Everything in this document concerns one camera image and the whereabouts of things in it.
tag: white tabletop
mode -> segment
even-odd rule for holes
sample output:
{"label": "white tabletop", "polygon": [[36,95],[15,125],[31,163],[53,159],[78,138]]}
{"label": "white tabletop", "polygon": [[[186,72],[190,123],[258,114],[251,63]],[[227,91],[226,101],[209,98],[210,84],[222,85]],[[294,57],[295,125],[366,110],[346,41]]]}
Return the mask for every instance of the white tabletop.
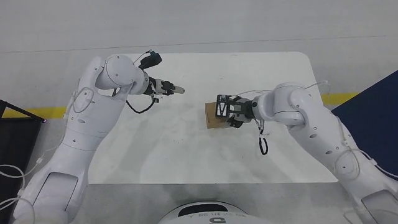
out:
{"label": "white tabletop", "polygon": [[[135,60],[137,54],[128,54]],[[266,123],[269,153],[262,156],[255,123],[239,129],[207,129],[205,103],[218,94],[271,90],[283,82],[315,83],[309,59],[299,52],[161,54],[147,70],[185,88],[164,96],[144,114],[126,106],[99,146],[89,170],[91,184],[202,184],[335,182],[286,127]],[[316,86],[308,89],[321,101]],[[252,98],[255,94],[244,95]],[[148,96],[130,96],[137,110]]]}

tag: cardboard box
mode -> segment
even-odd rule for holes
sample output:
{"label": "cardboard box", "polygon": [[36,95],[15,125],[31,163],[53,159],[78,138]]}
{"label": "cardboard box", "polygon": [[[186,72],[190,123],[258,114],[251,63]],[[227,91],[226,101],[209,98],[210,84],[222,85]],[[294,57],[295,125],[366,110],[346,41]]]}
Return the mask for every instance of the cardboard box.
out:
{"label": "cardboard box", "polygon": [[226,122],[228,120],[227,118],[216,118],[215,102],[206,103],[205,112],[207,129],[228,127],[228,124]]}

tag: concrete floor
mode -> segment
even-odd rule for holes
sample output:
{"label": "concrete floor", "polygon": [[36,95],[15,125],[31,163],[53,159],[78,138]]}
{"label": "concrete floor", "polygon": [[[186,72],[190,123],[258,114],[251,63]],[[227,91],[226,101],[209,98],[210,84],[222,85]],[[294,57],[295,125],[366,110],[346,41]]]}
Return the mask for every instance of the concrete floor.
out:
{"label": "concrete floor", "polygon": [[[317,80],[358,92],[398,68],[397,0],[0,0],[0,98],[65,106],[95,55],[308,55]],[[33,158],[58,142],[44,125]]]}

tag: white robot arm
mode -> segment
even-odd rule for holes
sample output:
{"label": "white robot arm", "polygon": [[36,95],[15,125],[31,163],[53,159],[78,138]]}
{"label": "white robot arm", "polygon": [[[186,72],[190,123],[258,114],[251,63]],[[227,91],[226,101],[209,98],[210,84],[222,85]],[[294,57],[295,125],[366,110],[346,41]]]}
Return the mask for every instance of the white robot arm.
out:
{"label": "white robot arm", "polygon": [[276,121],[321,162],[349,193],[364,223],[398,223],[398,182],[360,151],[345,125],[298,83],[283,83],[253,100],[240,99],[234,119]]}
{"label": "white robot arm", "polygon": [[[150,54],[158,59],[156,64],[161,61],[159,54],[151,50]],[[136,67],[129,57],[112,55],[107,59],[95,57],[87,66],[67,108],[62,143],[19,194],[34,206],[36,223],[73,221],[85,196],[90,162],[101,141],[118,121],[128,95],[145,93],[154,97],[184,93],[183,88],[170,82],[148,77],[140,67],[153,64],[142,64]],[[119,91],[114,96],[98,91],[116,88]],[[14,217],[16,223],[30,221],[32,214],[28,204],[19,202]]]}

